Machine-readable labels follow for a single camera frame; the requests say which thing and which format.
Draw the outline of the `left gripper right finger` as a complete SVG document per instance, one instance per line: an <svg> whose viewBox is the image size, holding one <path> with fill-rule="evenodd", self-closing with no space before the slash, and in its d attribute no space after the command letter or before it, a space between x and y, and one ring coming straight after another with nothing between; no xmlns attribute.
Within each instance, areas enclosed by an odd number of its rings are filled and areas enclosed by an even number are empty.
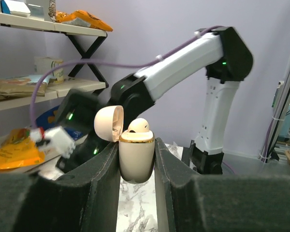
<svg viewBox="0 0 290 232"><path fill-rule="evenodd" d="M155 140L160 232L290 232L290 176L201 175Z"/></svg>

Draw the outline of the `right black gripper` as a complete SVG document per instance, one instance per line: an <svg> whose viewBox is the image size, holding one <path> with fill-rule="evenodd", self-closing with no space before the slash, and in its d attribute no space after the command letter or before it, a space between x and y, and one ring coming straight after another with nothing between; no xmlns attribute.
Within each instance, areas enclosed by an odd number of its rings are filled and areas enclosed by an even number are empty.
<svg viewBox="0 0 290 232"><path fill-rule="evenodd" d="M76 146L69 159L61 157L58 160L56 166L61 171L67 173L75 169L102 152L109 144L96 135L94 118L100 109L112 105L112 100L102 102L97 94L77 89L69 90L58 108L55 124L80 131L85 134L86 139Z"/></svg>

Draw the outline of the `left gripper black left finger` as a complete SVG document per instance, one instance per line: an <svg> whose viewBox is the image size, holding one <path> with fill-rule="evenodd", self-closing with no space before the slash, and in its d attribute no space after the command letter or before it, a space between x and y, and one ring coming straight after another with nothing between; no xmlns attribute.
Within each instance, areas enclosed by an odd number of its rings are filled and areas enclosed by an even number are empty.
<svg viewBox="0 0 290 232"><path fill-rule="evenodd" d="M0 232L114 232L118 143L57 180L0 173Z"/></svg>

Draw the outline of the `beige earbud charging case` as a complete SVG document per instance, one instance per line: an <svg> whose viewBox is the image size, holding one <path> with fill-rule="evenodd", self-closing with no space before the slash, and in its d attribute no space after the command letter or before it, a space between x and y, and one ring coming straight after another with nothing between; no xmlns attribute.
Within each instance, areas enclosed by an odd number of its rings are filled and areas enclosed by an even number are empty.
<svg viewBox="0 0 290 232"><path fill-rule="evenodd" d="M98 137L118 142L119 168L122 178L131 184L146 182L152 174L155 136L149 132L128 132L124 129L124 109L120 105L100 109L94 119Z"/></svg>

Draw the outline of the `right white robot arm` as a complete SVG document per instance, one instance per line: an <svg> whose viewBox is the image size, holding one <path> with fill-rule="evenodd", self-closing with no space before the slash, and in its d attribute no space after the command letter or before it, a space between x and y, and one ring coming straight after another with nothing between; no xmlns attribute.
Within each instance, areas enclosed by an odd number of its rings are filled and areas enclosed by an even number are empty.
<svg viewBox="0 0 290 232"><path fill-rule="evenodd" d="M107 106L124 110L124 129L150 109L168 90L201 69L206 70L207 90L202 128L190 145L190 157L200 174L221 174L223 140L231 104L239 85L253 67L253 55L233 27L211 27L140 70L117 81ZM93 129L93 118L104 107L97 95L70 90L58 109L56 123L87 135L70 158L56 166L67 173L100 153L107 144Z"/></svg>

